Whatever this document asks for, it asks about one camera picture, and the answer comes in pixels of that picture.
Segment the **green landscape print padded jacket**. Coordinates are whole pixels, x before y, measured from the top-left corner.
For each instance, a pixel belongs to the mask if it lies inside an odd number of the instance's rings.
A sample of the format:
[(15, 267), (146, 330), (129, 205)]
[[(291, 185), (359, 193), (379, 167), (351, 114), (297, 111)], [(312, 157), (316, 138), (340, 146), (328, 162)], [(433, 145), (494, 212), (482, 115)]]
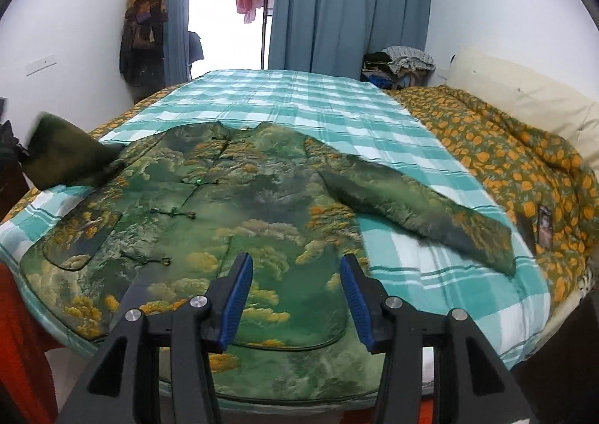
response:
[(121, 147), (46, 114), (23, 168), (39, 189), (91, 188), (20, 263), (40, 302), (88, 341), (123, 309), (174, 311), (250, 254), (241, 325), (211, 363), (218, 394), (233, 400), (312, 406), (375, 391), (382, 361), (358, 341), (339, 274), (347, 254), (361, 268), (375, 257), (362, 214), (516, 271), (499, 221), (277, 124), (190, 124)]

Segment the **pile of clothes on chair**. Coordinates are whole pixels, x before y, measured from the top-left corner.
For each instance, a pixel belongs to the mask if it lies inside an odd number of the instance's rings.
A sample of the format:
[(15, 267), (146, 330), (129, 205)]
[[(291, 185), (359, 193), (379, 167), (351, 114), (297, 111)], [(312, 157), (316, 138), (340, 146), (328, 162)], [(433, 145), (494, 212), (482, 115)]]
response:
[(362, 58), (361, 81), (379, 89), (398, 91), (425, 85), (434, 71), (434, 58), (425, 51), (407, 46), (390, 46), (380, 52), (365, 54)]

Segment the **clothes hanging on coat rack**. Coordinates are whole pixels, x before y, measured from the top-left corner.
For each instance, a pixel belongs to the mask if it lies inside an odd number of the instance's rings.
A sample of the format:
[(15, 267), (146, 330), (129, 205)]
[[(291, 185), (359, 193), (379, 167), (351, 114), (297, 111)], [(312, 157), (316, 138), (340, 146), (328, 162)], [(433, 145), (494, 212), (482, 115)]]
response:
[(128, 0), (124, 15), (119, 70), (135, 104), (159, 92), (164, 80), (164, 0)]

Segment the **orange red trousers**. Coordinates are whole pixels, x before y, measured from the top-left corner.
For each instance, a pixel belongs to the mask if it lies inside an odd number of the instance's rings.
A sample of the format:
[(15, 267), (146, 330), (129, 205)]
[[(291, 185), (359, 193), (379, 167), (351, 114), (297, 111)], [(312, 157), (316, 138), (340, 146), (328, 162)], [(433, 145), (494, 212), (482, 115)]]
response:
[(31, 316), (1, 267), (1, 421), (53, 423), (58, 406), (46, 353), (60, 344)]

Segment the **small dark packet on quilt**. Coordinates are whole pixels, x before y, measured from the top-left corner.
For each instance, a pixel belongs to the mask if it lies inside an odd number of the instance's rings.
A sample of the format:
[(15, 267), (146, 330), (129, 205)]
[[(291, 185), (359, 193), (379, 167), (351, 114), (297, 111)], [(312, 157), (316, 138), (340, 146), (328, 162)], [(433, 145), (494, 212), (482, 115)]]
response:
[(538, 245), (550, 250), (553, 245), (553, 212), (550, 208), (539, 204), (537, 217)]

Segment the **orange floral green quilt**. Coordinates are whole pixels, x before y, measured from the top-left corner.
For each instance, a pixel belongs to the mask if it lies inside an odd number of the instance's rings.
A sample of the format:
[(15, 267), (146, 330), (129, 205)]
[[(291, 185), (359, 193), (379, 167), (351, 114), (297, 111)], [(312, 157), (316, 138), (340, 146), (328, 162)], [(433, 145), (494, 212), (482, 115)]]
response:
[[(581, 281), (598, 245), (598, 181), (559, 135), (508, 115), (462, 89), (410, 86), (391, 97), (434, 134), (525, 232), (557, 308)], [(553, 245), (538, 245), (538, 205), (553, 212)]]

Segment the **dark garment behind curtain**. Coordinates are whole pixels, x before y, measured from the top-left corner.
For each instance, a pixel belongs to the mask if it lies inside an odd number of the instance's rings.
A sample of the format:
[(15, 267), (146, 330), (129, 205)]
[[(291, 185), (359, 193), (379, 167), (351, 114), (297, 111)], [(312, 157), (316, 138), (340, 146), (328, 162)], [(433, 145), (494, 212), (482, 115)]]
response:
[(189, 65), (204, 59), (203, 47), (200, 36), (192, 31), (188, 32)]

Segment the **blue curtain right panel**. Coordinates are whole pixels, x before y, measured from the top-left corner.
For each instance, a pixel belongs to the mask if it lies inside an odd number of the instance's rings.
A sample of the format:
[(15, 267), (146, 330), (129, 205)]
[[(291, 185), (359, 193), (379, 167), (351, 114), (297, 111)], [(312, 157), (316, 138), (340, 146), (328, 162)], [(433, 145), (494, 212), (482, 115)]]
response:
[(275, 0), (268, 66), (359, 78), (362, 58), (425, 47), (431, 0)]

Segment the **white wall switch plate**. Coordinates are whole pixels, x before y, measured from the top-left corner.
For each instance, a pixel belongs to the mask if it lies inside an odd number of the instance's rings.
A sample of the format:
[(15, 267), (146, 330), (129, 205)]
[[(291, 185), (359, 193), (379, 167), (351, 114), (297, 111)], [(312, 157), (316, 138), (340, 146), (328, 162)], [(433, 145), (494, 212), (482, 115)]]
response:
[(52, 55), (40, 58), (36, 61), (27, 63), (27, 65), (24, 66), (24, 73), (26, 76), (30, 76), (30, 75), (33, 75), (33, 74), (40, 72), (44, 69), (52, 67), (56, 64), (57, 64), (57, 57), (54, 54), (52, 54)]

